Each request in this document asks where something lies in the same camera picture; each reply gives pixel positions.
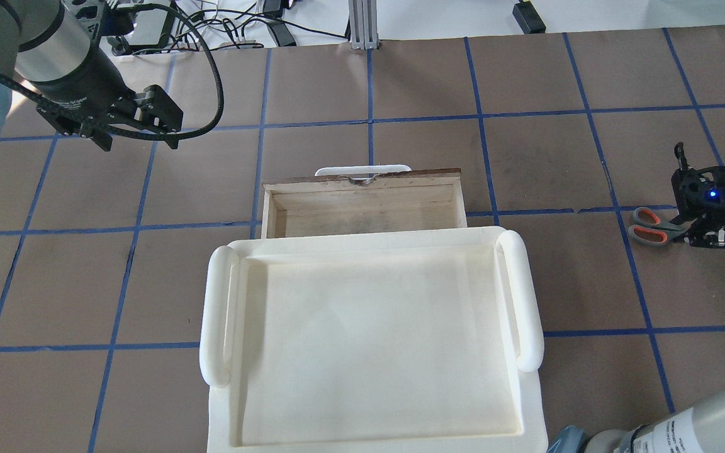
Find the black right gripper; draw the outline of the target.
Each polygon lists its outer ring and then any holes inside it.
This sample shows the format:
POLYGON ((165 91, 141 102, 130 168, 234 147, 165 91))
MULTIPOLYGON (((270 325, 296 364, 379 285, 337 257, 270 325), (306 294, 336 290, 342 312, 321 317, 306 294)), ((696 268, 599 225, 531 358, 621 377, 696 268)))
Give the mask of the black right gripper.
POLYGON ((671 177, 678 215, 674 224, 688 223, 682 240, 700 249, 725 249, 725 166, 694 169, 684 143, 674 146, 678 167, 671 177))

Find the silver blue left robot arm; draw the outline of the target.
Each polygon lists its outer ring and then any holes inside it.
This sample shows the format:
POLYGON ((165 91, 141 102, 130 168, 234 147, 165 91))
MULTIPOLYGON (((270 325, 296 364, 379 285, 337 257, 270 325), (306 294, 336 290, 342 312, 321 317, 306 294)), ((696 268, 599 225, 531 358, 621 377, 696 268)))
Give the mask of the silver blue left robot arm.
POLYGON ((37 114, 64 137, 110 151, 106 127, 179 145, 183 111, 160 86, 136 91, 61 1, 0 1, 0 137, 20 83, 37 89, 37 114))

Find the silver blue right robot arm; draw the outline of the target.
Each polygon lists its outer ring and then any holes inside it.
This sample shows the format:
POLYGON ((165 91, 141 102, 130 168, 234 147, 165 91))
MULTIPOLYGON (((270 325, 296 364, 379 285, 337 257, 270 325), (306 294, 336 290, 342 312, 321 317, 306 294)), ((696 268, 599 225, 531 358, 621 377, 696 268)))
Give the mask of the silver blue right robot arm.
POLYGON ((675 215, 636 208, 626 232, 674 411, 593 435, 568 425, 549 452, 725 452, 725 165, 673 153, 675 215))

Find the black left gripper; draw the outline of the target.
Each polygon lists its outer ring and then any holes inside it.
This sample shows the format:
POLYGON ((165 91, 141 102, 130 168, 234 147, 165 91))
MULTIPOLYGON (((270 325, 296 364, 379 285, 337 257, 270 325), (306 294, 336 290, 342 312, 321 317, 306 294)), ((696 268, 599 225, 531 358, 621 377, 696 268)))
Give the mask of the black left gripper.
POLYGON ((156 135, 178 133, 183 111, 159 85, 135 92, 103 53, 87 55, 71 74, 35 83, 44 97, 81 116, 109 125, 124 124, 156 135))

